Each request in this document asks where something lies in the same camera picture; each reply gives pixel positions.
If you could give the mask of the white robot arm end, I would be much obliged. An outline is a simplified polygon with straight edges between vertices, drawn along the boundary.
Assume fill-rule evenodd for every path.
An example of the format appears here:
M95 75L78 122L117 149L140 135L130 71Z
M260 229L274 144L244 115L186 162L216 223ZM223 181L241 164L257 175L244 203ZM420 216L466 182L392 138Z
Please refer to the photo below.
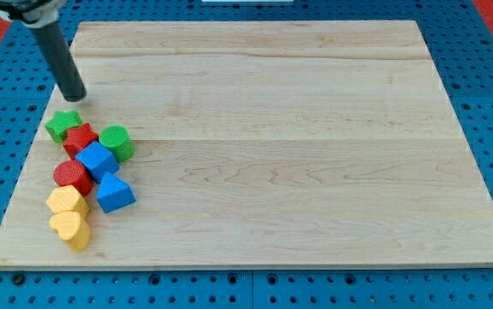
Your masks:
M58 11L67 0L0 0L0 17L20 21L29 28L41 28L58 19Z

